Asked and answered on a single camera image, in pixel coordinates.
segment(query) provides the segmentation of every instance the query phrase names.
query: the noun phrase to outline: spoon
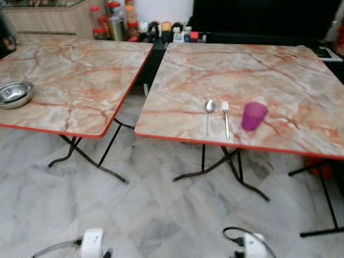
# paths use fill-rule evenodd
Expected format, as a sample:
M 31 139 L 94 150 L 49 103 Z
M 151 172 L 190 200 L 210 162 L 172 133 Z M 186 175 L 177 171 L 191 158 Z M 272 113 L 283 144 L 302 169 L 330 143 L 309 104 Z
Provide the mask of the spoon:
M 210 113 L 215 110 L 215 102 L 208 100 L 205 104 L 205 111 L 208 113 L 208 117 L 206 120 L 206 136 L 209 135 L 209 126 L 210 126 Z

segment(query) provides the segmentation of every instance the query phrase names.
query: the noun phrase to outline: marble-pattern tabletop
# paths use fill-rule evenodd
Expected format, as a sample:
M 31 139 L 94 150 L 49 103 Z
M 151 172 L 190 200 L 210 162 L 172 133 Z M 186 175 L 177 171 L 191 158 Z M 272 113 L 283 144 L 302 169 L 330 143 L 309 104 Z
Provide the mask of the marble-pattern tabletop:
M 0 110 L 0 127 L 103 137 L 152 44 L 47 40 L 19 46 L 0 61 L 0 84 L 29 81 L 33 99 Z
M 206 135 L 207 99 L 216 102 Z M 221 101 L 229 102 L 226 139 Z M 243 107 L 269 113 L 255 132 Z M 306 47 L 170 44 L 135 128 L 139 136 L 344 159 L 344 86 Z

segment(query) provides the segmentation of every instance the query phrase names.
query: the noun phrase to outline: red table edge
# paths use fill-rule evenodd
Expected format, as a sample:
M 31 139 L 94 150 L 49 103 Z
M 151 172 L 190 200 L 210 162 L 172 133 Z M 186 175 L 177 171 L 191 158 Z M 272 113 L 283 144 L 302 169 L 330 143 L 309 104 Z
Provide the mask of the red table edge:
M 310 152 L 298 152 L 296 150 L 274 149 L 274 148 L 267 148 L 267 147 L 255 147 L 255 146 L 247 146 L 247 145 L 241 145 L 241 144 L 226 144 L 226 143 L 219 143 L 219 142 L 215 142 L 215 141 L 190 140 L 187 138 L 164 137 L 164 136 L 138 133 L 136 131 L 136 129 L 135 129 L 135 135 L 137 135 L 139 137 L 153 138 L 153 139 L 159 139 L 159 140 L 187 142 L 190 144 L 206 144 L 206 145 L 213 145 L 213 146 L 226 146 L 226 147 L 234 147 L 234 148 L 238 148 L 238 149 L 251 149 L 253 151 L 278 152 L 278 153 L 284 153 L 284 154 L 295 154 L 295 155 L 300 155 L 300 156 L 318 157 L 321 159 L 344 160 L 344 156 L 324 155 L 324 154 L 310 153 Z
M 127 91 L 125 92 L 121 102 L 118 104 L 117 109 L 115 110 L 112 118 L 109 120 L 109 122 L 107 123 L 104 131 L 99 134 L 99 135 L 89 135 L 89 134 L 82 134 L 82 133 L 69 133 L 69 132 L 60 132 L 60 131 L 54 131 L 54 130 L 46 130 L 46 129 L 37 129 L 37 128 L 32 128 L 32 127 L 25 127 L 25 126 L 17 126 L 17 125 L 4 125 L 0 123 L 0 127 L 5 127 L 5 128 L 11 128 L 11 129 L 19 129 L 19 130 L 25 130 L 25 131 L 32 131 L 32 132 L 39 132 L 39 133 L 50 133 L 50 134 L 58 134 L 58 135 L 65 135 L 65 136 L 75 136 L 75 137 L 82 137 L 82 138 L 87 138 L 87 139 L 99 139 L 105 136 L 105 134 L 107 133 L 110 125 L 112 124 L 113 120 L 115 119 L 117 113 L 119 112 L 124 100 L 126 99 L 126 97 L 128 96 L 129 92 L 131 91 L 131 88 L 134 86 L 137 78 L 139 77 L 143 67 L 145 66 L 149 56 L 151 55 L 151 52 L 153 50 L 153 45 L 151 46 L 144 62 L 142 63 L 139 71 L 137 72 L 134 80 L 132 81 L 131 85 L 129 86 L 129 88 L 127 89 Z

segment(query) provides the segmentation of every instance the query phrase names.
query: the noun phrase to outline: marble floor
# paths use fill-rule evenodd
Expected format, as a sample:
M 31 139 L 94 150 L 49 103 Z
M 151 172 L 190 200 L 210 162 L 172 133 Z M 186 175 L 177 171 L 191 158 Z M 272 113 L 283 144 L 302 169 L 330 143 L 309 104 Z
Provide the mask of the marble floor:
M 135 124 L 144 98 L 129 95 L 118 118 Z M 99 160 L 117 124 L 100 140 L 80 147 Z M 138 138 L 121 129 L 104 166 L 126 177 L 124 185 L 91 166 L 50 134 L 0 131 L 0 257 L 30 257 L 34 252 L 104 230 L 104 250 L 114 257 L 223 257 L 241 250 L 222 237 L 226 226 L 241 226 L 264 236 L 277 257 L 344 257 L 344 234 L 302 239 L 301 231 L 332 227 L 320 181 L 308 174 L 289 177 L 302 166 L 299 156 L 242 152 L 245 179 L 270 198 L 266 203 L 243 188 L 227 164 L 211 173 L 173 183 L 171 179 L 200 169 L 200 145 Z M 206 164 L 222 157 L 207 147 Z M 339 224 L 343 201 L 327 181 Z M 43 257 L 80 257 L 78 249 L 62 249 Z

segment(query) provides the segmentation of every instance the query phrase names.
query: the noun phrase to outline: black metal frame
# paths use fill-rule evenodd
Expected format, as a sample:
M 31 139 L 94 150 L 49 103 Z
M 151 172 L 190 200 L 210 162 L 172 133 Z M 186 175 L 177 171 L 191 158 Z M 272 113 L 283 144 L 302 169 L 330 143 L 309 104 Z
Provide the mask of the black metal frame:
M 252 185 L 249 185 L 248 183 L 244 182 L 243 180 L 243 172 L 242 172 L 242 164 L 241 164 L 241 154 L 240 154 L 240 150 L 236 149 L 233 152 L 229 153 L 226 147 L 221 146 L 222 151 L 224 152 L 225 156 L 220 159 L 218 162 L 216 162 L 215 164 L 211 165 L 210 167 L 208 167 L 207 169 L 204 169 L 204 159 L 205 159 L 205 144 L 202 145 L 202 170 L 200 172 L 195 172 L 195 173 L 189 173 L 189 174 L 184 174 L 184 175 L 180 175 L 178 177 L 173 178 L 173 182 L 176 182 L 180 179 L 184 179 L 187 177 L 193 177 L 193 176 L 200 176 L 200 175 L 204 175 L 209 173 L 210 171 L 212 171 L 213 169 L 215 169 L 216 167 L 218 167 L 219 165 L 221 165 L 224 162 L 228 162 L 228 164 L 231 167 L 232 173 L 235 176 L 235 179 L 244 187 L 248 188 L 251 191 L 256 192 L 257 194 L 259 194 L 264 200 L 266 200 L 267 202 L 270 202 L 271 199 L 266 196 L 261 190 L 253 187 Z M 239 174 L 237 172 L 237 169 L 235 168 L 233 161 L 232 161 L 232 157 L 234 155 L 238 156 L 238 166 L 239 166 Z
M 116 178 L 118 178 L 119 180 L 121 180 L 123 183 L 125 184 L 129 184 L 129 181 L 124 179 L 123 177 L 121 177 L 120 175 L 118 175 L 117 173 L 107 169 L 107 168 L 104 168 L 102 166 L 117 134 L 119 133 L 119 130 L 121 129 L 121 127 L 127 127 L 127 128 L 130 128 L 130 129 L 135 129 L 134 126 L 131 126 L 131 125 L 127 125 L 127 124 L 124 124 L 122 122 L 120 122 L 119 120 L 117 120 L 116 118 L 114 119 L 114 121 L 119 125 L 117 127 L 117 130 L 116 132 L 114 133 L 109 145 L 107 146 L 103 156 L 101 157 L 101 160 L 99 161 L 99 163 L 95 162 L 93 159 L 91 159 L 89 156 L 87 156 L 87 154 L 82 151 L 79 147 L 78 147 L 78 144 L 80 143 L 80 141 L 82 140 L 82 137 L 79 137 L 78 140 L 76 140 L 76 137 L 72 137 L 71 140 L 69 140 L 65 135 L 59 135 L 66 143 L 68 143 L 70 145 L 70 148 L 69 148 L 69 152 L 67 154 L 67 156 L 65 157 L 62 157 L 60 159 L 57 159 L 57 160 L 53 160 L 52 162 L 50 162 L 50 164 L 48 165 L 48 167 L 52 167 L 55 163 L 57 162 L 60 162 L 60 161 L 64 161 L 64 160 L 67 160 L 70 158 L 70 156 L 72 155 L 73 151 L 77 151 L 81 156 L 83 156 L 88 162 L 90 162 L 93 166 L 95 166 L 96 168 L 99 168 L 101 169 L 102 171 L 110 174 L 110 175 L 113 175 L 115 176 Z
M 325 235 L 325 234 L 333 234 L 333 233 L 344 232 L 344 226 L 343 227 L 339 227 L 338 226 L 338 222 L 337 222 L 336 216 L 335 216 L 334 211 L 333 211 L 333 206 L 332 206 L 331 200 L 329 198 L 329 194 L 328 194 L 327 187 L 326 187 L 326 184 L 325 184 L 325 181 L 324 181 L 324 177 L 323 177 L 323 172 L 321 171 L 321 167 L 324 166 L 324 165 L 330 165 L 331 166 L 332 165 L 332 161 L 327 160 L 327 161 L 321 162 L 319 164 L 315 164 L 315 165 L 312 165 L 312 166 L 307 166 L 307 167 L 304 167 L 304 168 L 300 168 L 300 169 L 297 169 L 295 171 L 292 171 L 292 172 L 288 173 L 289 176 L 293 176 L 293 175 L 302 173 L 304 171 L 310 171 L 311 169 L 314 169 L 314 168 L 316 168 L 318 170 L 319 177 L 320 177 L 321 184 L 322 184 L 322 188 L 324 190 L 324 194 L 325 194 L 325 197 L 326 197 L 326 200 L 327 200 L 328 208 L 329 208 L 329 211 L 331 212 L 331 216 L 332 216 L 332 220 L 333 220 L 333 224 L 334 224 L 334 228 L 331 228 L 331 229 L 328 229 L 328 230 L 303 232 L 303 233 L 300 234 L 300 237 L 302 237 L 302 238 L 316 236 L 316 235 Z

